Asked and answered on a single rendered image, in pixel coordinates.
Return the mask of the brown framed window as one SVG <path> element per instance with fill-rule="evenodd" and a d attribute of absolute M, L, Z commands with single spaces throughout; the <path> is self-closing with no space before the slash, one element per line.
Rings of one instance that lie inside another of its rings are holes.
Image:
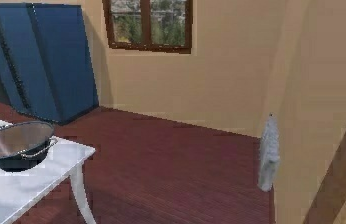
<path fill-rule="evenodd" d="M 190 54 L 193 0 L 101 0 L 112 49 Z"/>

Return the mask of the white table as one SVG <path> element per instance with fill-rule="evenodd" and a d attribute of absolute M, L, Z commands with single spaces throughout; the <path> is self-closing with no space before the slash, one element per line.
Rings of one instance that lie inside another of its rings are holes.
<path fill-rule="evenodd" d="M 83 184 L 82 165 L 95 149 L 57 137 L 45 160 L 17 173 L 0 169 L 0 224 L 12 224 L 66 178 L 86 224 L 96 224 Z"/>

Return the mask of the grey hanging towel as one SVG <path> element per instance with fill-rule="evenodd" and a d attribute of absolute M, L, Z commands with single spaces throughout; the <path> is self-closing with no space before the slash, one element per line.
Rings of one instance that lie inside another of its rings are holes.
<path fill-rule="evenodd" d="M 259 173 L 257 186 L 264 192 L 272 189 L 279 167 L 279 130 L 276 117 L 270 113 L 262 132 L 259 147 Z"/>

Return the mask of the black wok pan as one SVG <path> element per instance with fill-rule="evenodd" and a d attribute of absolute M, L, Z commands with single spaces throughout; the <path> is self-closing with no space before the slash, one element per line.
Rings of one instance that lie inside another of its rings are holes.
<path fill-rule="evenodd" d="M 53 125 L 44 121 L 0 126 L 0 169 L 22 172 L 34 168 L 57 143 Z"/>

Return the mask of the blue fridge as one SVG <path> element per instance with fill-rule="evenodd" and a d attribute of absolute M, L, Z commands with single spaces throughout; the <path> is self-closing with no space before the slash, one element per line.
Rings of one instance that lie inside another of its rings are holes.
<path fill-rule="evenodd" d="M 31 105 L 23 106 L 0 46 L 0 80 L 18 113 L 67 124 L 98 106 L 79 5 L 0 3 L 0 24 Z"/>

